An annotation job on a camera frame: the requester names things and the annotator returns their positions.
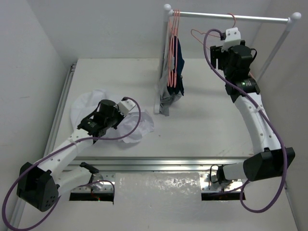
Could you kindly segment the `white shirt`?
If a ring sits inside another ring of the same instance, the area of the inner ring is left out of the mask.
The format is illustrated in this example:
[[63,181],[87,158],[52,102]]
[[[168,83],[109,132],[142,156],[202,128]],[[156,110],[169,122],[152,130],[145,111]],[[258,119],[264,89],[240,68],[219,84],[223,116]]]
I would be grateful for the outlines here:
[[[77,128],[81,120],[89,115],[97,107],[99,101],[107,99],[118,103],[124,96],[114,94],[104,89],[95,89],[91,92],[81,94],[75,99],[70,109],[70,119],[73,128]],[[129,136],[122,138],[124,143],[140,142],[142,137],[154,131],[154,121],[149,113],[144,109],[141,110],[141,117],[139,117],[139,110],[137,107],[124,118],[118,125],[117,129],[108,129],[106,138],[122,137],[134,128],[136,130]]]

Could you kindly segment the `pink wire hanger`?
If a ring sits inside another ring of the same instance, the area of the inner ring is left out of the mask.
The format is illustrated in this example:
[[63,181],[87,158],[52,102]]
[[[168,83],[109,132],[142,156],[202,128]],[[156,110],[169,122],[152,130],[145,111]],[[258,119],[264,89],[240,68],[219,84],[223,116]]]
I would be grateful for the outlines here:
[[[235,15],[232,14],[232,13],[227,13],[227,14],[230,15],[230,16],[233,18],[233,25],[232,25],[232,28],[235,28],[235,26],[236,26],[236,18],[235,18]],[[201,40],[194,34],[194,32],[197,33],[198,35],[205,35],[206,32],[201,32],[201,31],[199,31],[199,30],[197,30],[197,29],[191,29],[191,35],[192,35],[199,43],[201,43],[201,44],[203,45],[203,44],[204,44],[203,41],[201,41]]]

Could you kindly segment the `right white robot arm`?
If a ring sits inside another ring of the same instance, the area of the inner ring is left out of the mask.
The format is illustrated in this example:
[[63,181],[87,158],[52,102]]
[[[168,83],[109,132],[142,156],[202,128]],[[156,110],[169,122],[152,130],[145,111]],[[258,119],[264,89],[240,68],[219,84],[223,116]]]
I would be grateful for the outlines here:
[[286,148],[286,159],[277,135],[265,118],[260,89],[250,75],[250,64],[256,55],[245,45],[245,41],[223,51],[221,46],[210,47],[210,63],[215,70],[221,70],[226,80],[225,89],[240,111],[248,129],[254,155],[242,163],[218,168],[217,179],[225,183],[235,179],[249,181],[264,180],[282,176],[283,163],[289,166],[295,158],[292,147]]

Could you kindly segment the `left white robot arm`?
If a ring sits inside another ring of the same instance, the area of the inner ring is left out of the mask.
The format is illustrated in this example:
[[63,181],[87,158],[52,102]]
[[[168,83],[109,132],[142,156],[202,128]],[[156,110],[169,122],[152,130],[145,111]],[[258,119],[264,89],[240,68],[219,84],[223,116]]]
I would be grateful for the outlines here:
[[101,100],[93,112],[84,117],[77,128],[58,146],[47,160],[25,163],[20,169],[17,196],[41,212],[55,204],[57,198],[71,189],[89,182],[98,170],[89,164],[80,164],[73,171],[63,170],[79,152],[92,146],[109,128],[116,128],[135,103],[124,98],[119,103]]

